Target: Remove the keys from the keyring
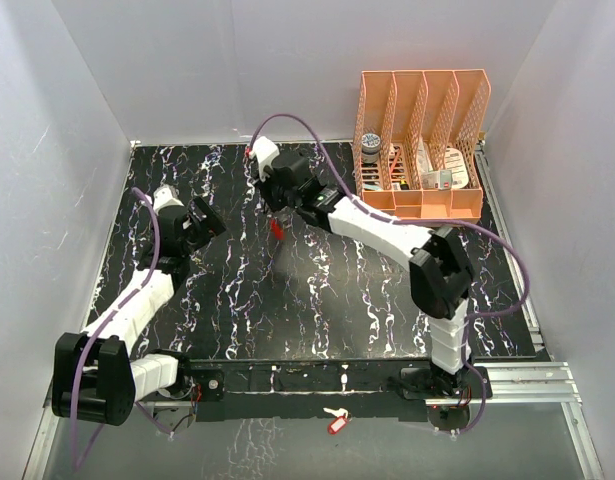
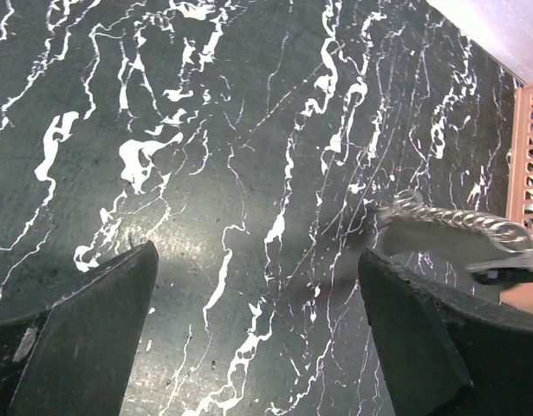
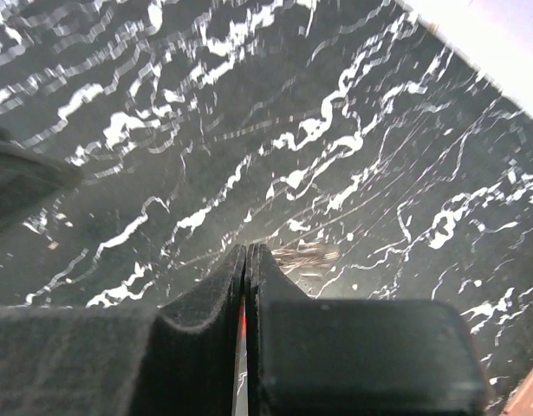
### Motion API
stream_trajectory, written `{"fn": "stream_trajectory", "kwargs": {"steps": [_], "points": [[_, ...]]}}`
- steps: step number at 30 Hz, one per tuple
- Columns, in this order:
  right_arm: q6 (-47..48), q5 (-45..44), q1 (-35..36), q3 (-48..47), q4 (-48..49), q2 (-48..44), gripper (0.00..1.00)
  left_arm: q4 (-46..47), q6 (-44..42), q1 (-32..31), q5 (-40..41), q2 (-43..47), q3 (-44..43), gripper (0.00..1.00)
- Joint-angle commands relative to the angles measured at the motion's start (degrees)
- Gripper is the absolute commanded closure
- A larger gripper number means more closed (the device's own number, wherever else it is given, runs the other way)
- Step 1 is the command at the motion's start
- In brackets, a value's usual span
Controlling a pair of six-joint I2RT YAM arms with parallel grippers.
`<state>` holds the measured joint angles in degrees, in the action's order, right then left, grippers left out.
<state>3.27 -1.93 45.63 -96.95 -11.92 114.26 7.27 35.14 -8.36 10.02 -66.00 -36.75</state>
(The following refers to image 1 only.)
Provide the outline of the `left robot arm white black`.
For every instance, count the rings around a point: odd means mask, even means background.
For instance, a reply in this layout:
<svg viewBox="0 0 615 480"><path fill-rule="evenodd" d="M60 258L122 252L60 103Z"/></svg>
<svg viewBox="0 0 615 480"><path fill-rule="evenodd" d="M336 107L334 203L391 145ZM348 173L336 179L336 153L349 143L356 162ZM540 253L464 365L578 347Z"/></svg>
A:
<svg viewBox="0 0 615 480"><path fill-rule="evenodd" d="M148 244L119 297L79 333L55 345L51 408L57 417L119 426L133 405L159 390L187 396L194 376L176 353L130 355L139 334L182 287L192 255L225 232L219 214L200 196L183 204L169 186L143 196L153 225Z"/></svg>

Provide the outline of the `red handled key organizer plate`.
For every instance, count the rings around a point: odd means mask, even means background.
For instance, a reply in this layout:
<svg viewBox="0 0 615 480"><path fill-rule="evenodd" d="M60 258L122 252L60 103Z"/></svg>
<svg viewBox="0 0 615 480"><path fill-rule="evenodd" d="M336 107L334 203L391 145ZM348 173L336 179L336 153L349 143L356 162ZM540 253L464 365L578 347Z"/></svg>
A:
<svg viewBox="0 0 615 480"><path fill-rule="evenodd" d="M277 240L282 241L284 239L284 230L276 218L270 219L270 229Z"/></svg>

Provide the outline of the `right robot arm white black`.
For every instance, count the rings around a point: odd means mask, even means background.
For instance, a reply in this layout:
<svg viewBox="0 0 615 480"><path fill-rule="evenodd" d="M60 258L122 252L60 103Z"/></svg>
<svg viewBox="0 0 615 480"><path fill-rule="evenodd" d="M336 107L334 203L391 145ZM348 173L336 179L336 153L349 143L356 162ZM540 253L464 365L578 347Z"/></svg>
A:
<svg viewBox="0 0 615 480"><path fill-rule="evenodd" d="M409 275L415 306L429 318L431 360L426 371L401 377L405 391L453 397L469 382L466 332L474 269L452 227L400 225L396 218L360 208L358 197L322 184L300 153L272 153L256 161L255 180L273 212L295 211L307 224L356 240L389 257Z"/></svg>

